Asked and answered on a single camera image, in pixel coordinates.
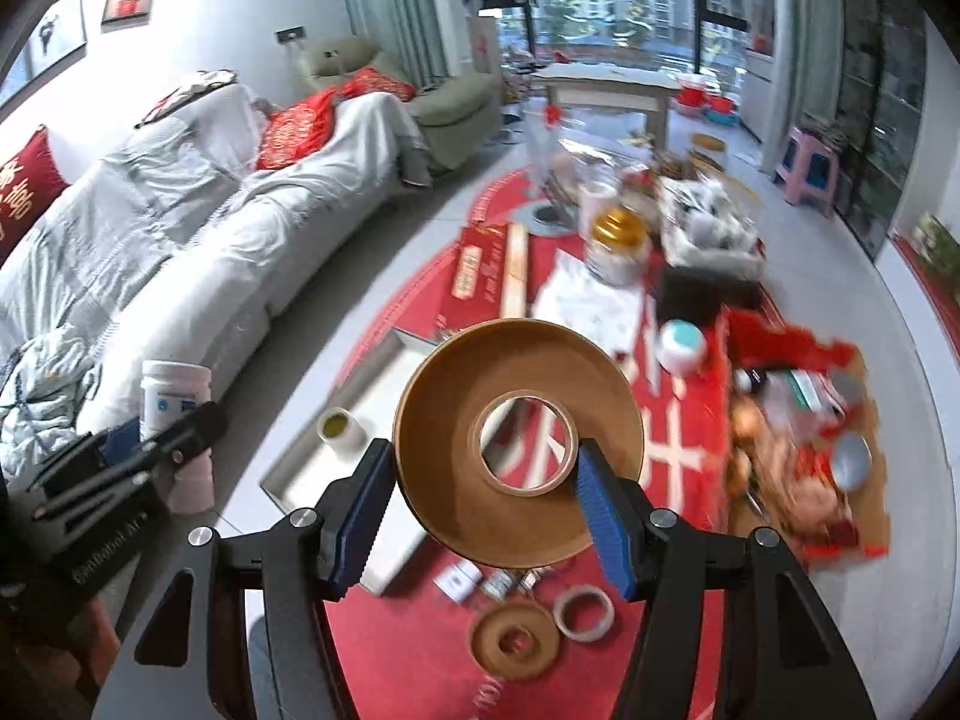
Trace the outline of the left hand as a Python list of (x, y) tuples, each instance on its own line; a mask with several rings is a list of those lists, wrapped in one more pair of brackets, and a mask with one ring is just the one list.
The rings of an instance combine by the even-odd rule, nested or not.
[(98, 598), (57, 634), (29, 634), (14, 645), (28, 673), (44, 688), (70, 689), (94, 704), (121, 650), (121, 641)]

